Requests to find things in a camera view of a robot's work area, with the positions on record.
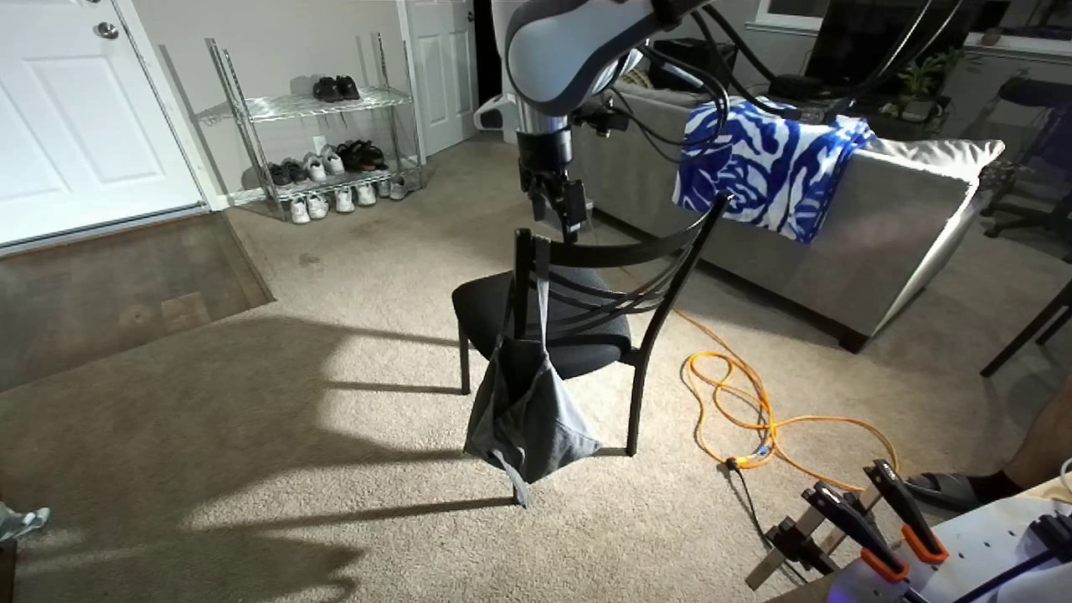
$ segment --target gray couch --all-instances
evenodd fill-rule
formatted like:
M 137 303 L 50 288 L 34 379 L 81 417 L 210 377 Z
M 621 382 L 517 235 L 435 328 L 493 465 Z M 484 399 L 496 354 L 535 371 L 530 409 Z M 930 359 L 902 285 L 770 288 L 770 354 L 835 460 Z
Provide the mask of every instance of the gray couch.
M 693 97 L 627 87 L 633 115 L 679 133 Z M 978 168 L 940 172 L 921 159 L 902 159 L 904 145 L 881 145 L 852 159 L 822 235 L 795 244 L 775 232 L 719 222 L 702 264 L 757 285 L 828 324 L 859 351 L 936 277 L 978 215 Z M 668 235 L 689 222 L 673 209 L 673 164 L 659 161 L 640 127 L 611 140 L 583 132 L 576 164 L 585 194 L 605 219 L 643 235 Z

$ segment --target carpet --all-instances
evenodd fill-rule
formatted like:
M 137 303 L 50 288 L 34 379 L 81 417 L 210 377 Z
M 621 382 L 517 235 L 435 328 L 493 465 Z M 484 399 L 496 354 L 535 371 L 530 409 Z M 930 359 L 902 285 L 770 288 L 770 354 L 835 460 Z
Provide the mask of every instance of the carpet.
M 0 393 L 266 303 L 223 215 L 0 259 Z
M 19 542 L 19 603 L 747 603 L 790 586 L 744 586 L 763 542 L 689 439 L 698 403 L 678 371 L 711 337 L 678 314 L 647 371 L 636 460 L 576 464 L 518 509 L 498 470 L 463 455 L 473 394 L 449 295 L 510 267 L 534 212 L 510 145 L 473 140 L 432 168 L 398 206 L 302 229 L 229 212 L 278 303 L 0 393 L 0 499 L 52 509 Z M 627 241 L 611 226 L 583 239 Z M 971 229 L 862 354 L 707 270 L 678 307 L 761 371 L 779 420 L 859 417 L 904 470 L 974 474 L 1016 450 L 1068 371 L 1062 328 L 978 379 L 1066 277 L 1060 259 Z M 570 399 L 605 450 L 623 445 L 629 368 L 570 379 Z M 711 429 L 717 451 L 752 445 Z M 788 429 L 784 450 L 837 479 L 873 460 L 870 439 L 828 427 Z M 766 528 L 804 513 L 814 479 L 770 464 L 747 486 Z

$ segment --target doorframe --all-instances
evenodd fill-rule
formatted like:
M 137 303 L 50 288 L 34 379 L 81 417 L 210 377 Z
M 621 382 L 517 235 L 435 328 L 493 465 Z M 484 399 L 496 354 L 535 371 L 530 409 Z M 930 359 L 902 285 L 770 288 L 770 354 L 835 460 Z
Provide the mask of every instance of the doorframe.
M 182 109 L 173 82 L 168 77 L 168 72 L 156 58 L 156 46 L 152 44 L 152 37 L 137 18 L 133 0 L 110 0 L 110 6 L 129 37 L 129 46 L 137 54 L 137 65 L 142 65 L 154 97 L 156 97 L 156 109 L 168 121 L 168 132 L 170 132 L 170 136 L 173 136 L 173 145 L 176 145 L 176 150 L 196 183 L 201 206 L 208 206 L 210 212 L 230 209 L 223 188 L 215 181 L 215 173 L 208 168 L 208 159 L 204 159 L 204 149 L 196 145 L 190 115 Z
M 410 97 L 411 97 L 411 112 L 416 112 L 416 155 L 419 155 L 419 164 L 429 164 L 429 140 L 426 140 L 426 101 L 419 93 L 419 83 L 416 83 L 416 60 L 411 60 L 411 28 L 410 28 L 410 0 L 396 0 L 396 10 L 398 10 L 398 37 L 401 37 L 401 65 L 406 65 L 406 83 L 410 83 Z

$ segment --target shoe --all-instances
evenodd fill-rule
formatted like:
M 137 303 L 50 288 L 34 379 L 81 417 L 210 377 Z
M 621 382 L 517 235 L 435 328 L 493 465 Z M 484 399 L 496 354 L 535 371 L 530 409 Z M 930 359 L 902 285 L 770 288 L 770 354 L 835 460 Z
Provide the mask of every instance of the shoe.
M 305 173 L 311 173 L 311 181 L 329 181 L 329 164 L 323 155 L 305 155 Z
M 369 172 L 384 164 L 383 150 L 371 140 L 352 140 L 338 149 L 344 172 Z
M 338 83 L 336 83 L 330 77 L 319 77 L 319 82 L 311 83 L 311 97 L 319 97 L 319 101 L 325 101 L 325 105 L 343 101 Z
M 40 507 L 34 513 L 18 513 L 18 509 L 0 502 L 0 542 L 19 540 L 27 534 L 36 534 L 36 528 L 43 528 L 46 519 L 50 519 L 46 507 Z
M 290 181 L 290 173 L 282 164 L 269 164 L 269 178 L 270 178 L 275 188 Z
M 962 474 L 919 474 L 919 475 L 904 479 L 904 488 L 915 499 L 938 507 L 938 509 L 949 509 L 949 513 L 967 513 L 967 509 L 978 509 L 988 502 L 974 493 L 971 479 Z
M 329 219 L 329 202 L 325 202 L 323 192 L 311 192 L 311 194 L 307 194 L 307 215 L 311 215 L 314 222 Z
M 354 192 L 336 188 L 336 212 L 352 215 L 354 212 Z
M 325 149 L 323 159 L 329 164 L 329 173 L 344 173 L 344 164 L 336 149 Z
M 371 206 L 375 206 L 375 188 L 371 188 L 371 181 L 357 183 L 357 206 L 361 206 L 361 209 L 371 209 Z
M 290 202 L 290 222 L 296 226 L 307 226 L 307 206 L 305 202 Z
M 297 161 L 282 161 L 286 181 L 305 181 L 307 172 Z
M 336 90 L 343 101 L 361 101 L 354 77 L 336 77 Z

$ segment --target white wall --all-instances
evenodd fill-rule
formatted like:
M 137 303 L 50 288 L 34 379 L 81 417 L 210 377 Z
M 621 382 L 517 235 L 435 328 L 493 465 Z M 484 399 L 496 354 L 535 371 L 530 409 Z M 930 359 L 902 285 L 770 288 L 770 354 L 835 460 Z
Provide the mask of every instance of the white wall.
M 270 97 L 305 87 L 314 77 L 349 73 L 357 83 L 383 83 L 371 35 L 383 35 L 387 54 L 387 83 L 410 90 L 401 65 L 401 28 L 396 0 L 133 0 L 148 37 L 168 46 L 194 115 L 222 109 L 223 90 L 208 58 L 204 37 L 215 37 L 233 60 L 248 97 Z M 233 121 L 201 127 L 210 159 L 223 172 L 223 188 L 237 192 L 248 155 Z M 270 159 L 302 159 L 311 133 L 329 140 L 384 140 L 384 116 L 323 116 L 305 125 L 261 127 Z

